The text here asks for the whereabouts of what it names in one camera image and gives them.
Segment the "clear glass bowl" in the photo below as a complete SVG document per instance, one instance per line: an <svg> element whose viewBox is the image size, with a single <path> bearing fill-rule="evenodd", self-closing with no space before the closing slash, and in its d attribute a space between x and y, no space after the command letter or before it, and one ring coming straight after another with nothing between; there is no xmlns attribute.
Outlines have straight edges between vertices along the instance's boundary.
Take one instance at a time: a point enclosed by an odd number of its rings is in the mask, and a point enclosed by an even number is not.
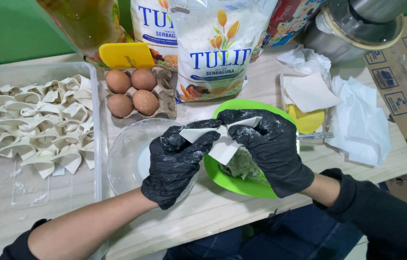
<svg viewBox="0 0 407 260"><path fill-rule="evenodd" d="M180 126L176 121L164 118L150 118L126 127L117 136L107 159L107 176L115 194L131 191L142 185L149 176L149 144L171 126ZM185 198L197 182L199 173L192 177L189 185L177 198Z"/></svg>

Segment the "blue jeans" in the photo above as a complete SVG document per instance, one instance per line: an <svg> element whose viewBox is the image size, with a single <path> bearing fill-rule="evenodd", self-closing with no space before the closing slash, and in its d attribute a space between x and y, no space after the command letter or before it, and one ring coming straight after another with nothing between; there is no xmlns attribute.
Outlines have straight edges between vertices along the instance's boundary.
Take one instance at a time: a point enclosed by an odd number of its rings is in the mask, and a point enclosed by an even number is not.
<svg viewBox="0 0 407 260"><path fill-rule="evenodd" d="M313 204L168 249L163 260L343 260L362 237Z"/></svg>

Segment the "flour bag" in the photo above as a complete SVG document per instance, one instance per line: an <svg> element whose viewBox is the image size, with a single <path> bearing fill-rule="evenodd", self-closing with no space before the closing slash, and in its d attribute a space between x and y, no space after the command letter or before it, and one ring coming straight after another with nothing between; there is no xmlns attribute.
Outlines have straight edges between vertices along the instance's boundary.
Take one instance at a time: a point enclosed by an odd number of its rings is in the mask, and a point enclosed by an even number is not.
<svg viewBox="0 0 407 260"><path fill-rule="evenodd" d="M178 43L177 100L238 94L277 0L169 0Z"/></svg>
<svg viewBox="0 0 407 260"><path fill-rule="evenodd" d="M177 71L177 39L167 0L131 0L137 42L147 43L155 66Z"/></svg>

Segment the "light wooden tabletop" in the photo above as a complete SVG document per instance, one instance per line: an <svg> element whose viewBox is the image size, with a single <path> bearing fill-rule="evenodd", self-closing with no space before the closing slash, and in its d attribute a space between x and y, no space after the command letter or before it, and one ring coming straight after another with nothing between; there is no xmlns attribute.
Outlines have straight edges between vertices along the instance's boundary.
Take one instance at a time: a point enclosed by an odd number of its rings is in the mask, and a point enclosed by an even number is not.
<svg viewBox="0 0 407 260"><path fill-rule="evenodd" d="M256 62L249 65L247 73L249 83L237 98L280 106L281 95L279 88L276 87L275 79L285 67L276 61L276 56L294 47L293 44L289 44L266 49ZM81 61L81 58L71 54L16 62L15 64L78 61ZM339 74L344 79L353 76L363 84L376 88L362 60L357 60L347 66L333 68L331 73L332 75ZM103 73L98 72L97 76L99 83L106 87ZM185 124L211 118L214 110L221 103L222 101L178 104L177 121ZM386 114L389 113L380 95L378 96L378 106L384 108ZM134 118L123 121L121 124L109 122L109 146L123 128L133 121L135 121ZM349 162L333 148L326 147L322 141L306 143L312 149L301 152L303 162L315 172L328 168L341 168L346 174L351 174L358 180L370 180L375 183L407 174L407 144L397 125L390 122L388 124L392 151L386 162L378 169ZM280 213L310 203L309 198L299 194L284 199L258 199L239 195L216 185L202 167L197 184L187 198L169 210L152 210L119 230L110 240L110 249L105 259L134 259L266 218L276 209L277 213ZM0 241L0 250L18 235L11 235L6 237L5 241Z"/></svg>

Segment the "gloved hand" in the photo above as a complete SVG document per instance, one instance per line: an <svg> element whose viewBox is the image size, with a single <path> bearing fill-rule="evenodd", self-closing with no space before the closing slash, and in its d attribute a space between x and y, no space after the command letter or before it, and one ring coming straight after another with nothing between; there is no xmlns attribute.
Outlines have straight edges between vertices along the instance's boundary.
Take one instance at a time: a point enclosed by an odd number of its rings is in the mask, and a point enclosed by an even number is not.
<svg viewBox="0 0 407 260"><path fill-rule="evenodd" d="M170 208L196 174L203 156L208 154L220 134L216 131L202 135L189 143L179 133L185 128L216 128L218 119L202 120L184 126L172 126L149 145L150 175L142 182L143 195L156 202L162 210Z"/></svg>
<svg viewBox="0 0 407 260"><path fill-rule="evenodd" d="M314 173L301 162L296 148L296 126L281 115L261 109L224 110L218 114L225 124L262 117L254 129L235 125L229 135L245 146L279 198L309 187Z"/></svg>

